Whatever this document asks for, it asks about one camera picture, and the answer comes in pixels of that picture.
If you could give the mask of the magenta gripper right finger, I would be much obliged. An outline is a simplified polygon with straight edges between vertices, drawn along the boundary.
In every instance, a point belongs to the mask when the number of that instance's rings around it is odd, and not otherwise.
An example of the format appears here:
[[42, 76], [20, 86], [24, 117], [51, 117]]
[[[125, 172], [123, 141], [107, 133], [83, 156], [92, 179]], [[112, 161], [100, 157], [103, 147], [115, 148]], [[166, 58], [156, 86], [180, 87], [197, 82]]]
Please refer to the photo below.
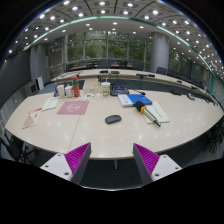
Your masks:
[[144, 185], [181, 170], [181, 167], [168, 155], [159, 156], [136, 143], [133, 144], [133, 155]]

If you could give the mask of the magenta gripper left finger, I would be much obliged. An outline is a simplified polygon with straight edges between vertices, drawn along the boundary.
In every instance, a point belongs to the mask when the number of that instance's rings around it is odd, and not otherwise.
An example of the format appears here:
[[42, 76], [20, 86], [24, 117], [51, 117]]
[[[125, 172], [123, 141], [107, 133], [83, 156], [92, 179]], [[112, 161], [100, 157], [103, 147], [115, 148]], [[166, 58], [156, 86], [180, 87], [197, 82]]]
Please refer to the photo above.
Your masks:
[[91, 143], [81, 145], [63, 154], [57, 153], [41, 166], [49, 173], [65, 180], [80, 184], [91, 154]]

